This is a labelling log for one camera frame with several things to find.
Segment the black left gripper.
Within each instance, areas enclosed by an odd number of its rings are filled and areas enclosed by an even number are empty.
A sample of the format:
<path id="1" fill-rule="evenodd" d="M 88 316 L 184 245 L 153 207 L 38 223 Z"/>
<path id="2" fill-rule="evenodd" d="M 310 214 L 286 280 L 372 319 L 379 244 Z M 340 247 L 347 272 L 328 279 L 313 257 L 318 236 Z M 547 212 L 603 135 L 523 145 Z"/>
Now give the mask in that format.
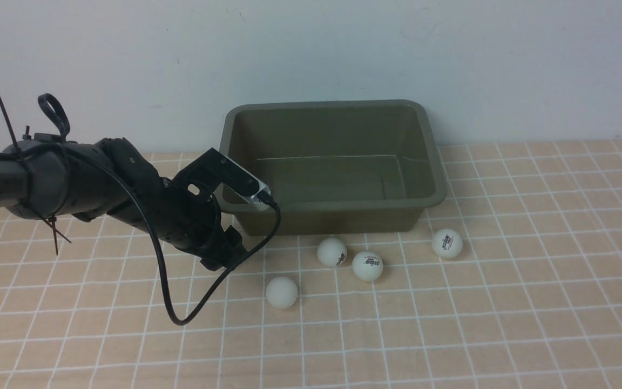
<path id="1" fill-rule="evenodd" d="M 206 269 L 228 268 L 247 253 L 240 233 L 222 227 L 217 201 L 193 194 L 187 184 L 161 179 L 158 192 L 136 195 L 158 239 L 197 256 Z"/>

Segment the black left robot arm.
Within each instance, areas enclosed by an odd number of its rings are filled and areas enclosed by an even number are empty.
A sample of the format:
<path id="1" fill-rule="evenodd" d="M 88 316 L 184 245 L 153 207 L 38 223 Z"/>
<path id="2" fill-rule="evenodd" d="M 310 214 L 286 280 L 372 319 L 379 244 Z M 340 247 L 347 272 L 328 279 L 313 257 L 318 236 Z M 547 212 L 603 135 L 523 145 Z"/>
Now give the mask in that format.
<path id="1" fill-rule="evenodd" d="M 0 160 L 0 207 L 19 218 L 71 214 L 90 222 L 109 215 L 144 232 L 153 229 L 210 271 L 246 253 L 240 233 L 221 226 L 221 209 L 208 196 L 225 184 L 252 199 L 262 184 L 215 149 L 168 179 L 123 138 L 95 144 L 34 139 L 21 147 L 23 162 L 13 147 Z"/>

